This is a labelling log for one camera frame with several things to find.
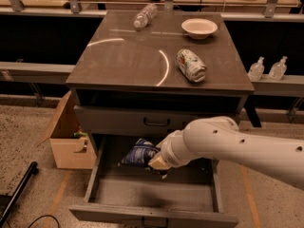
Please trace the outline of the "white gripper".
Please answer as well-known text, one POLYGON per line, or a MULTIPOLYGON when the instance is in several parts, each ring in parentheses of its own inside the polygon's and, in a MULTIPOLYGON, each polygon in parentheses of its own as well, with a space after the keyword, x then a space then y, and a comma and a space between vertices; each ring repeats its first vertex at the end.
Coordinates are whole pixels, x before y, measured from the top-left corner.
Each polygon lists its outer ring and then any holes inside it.
POLYGON ((156 170, 168 170, 172 167, 185 166, 197 158, 185 145, 181 130, 170 133, 157 144, 157 147, 161 150, 160 153, 157 153, 148 163, 150 167, 156 170))

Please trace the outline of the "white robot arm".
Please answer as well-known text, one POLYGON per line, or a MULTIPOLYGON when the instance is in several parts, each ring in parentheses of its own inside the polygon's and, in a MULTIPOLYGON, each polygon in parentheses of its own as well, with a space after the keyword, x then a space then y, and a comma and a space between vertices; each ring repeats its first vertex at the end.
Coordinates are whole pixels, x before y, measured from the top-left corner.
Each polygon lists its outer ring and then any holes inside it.
POLYGON ((304 189, 304 142, 250 135, 225 116, 197 119, 165 137, 148 165, 156 170, 185 166, 206 158, 235 162, 304 189))

